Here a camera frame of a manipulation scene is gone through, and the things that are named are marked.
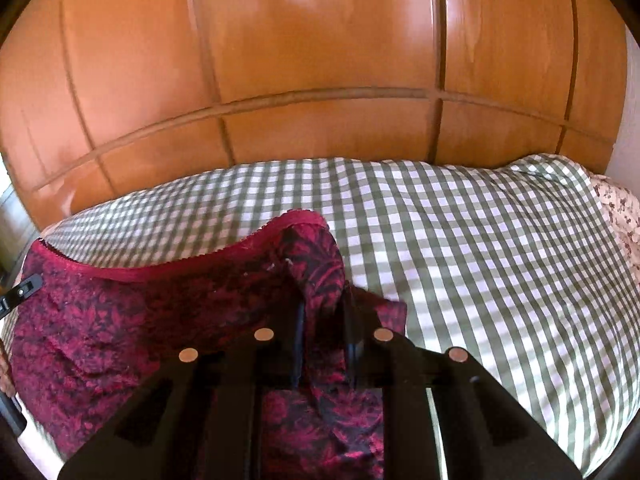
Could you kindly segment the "left hand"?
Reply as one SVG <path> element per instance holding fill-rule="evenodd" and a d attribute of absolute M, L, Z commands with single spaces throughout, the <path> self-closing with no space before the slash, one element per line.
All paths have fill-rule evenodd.
<path fill-rule="evenodd" d="M 0 389 L 9 398 L 15 396 L 15 386 L 12 379 L 11 364 L 4 348 L 3 341 L 0 341 Z"/>

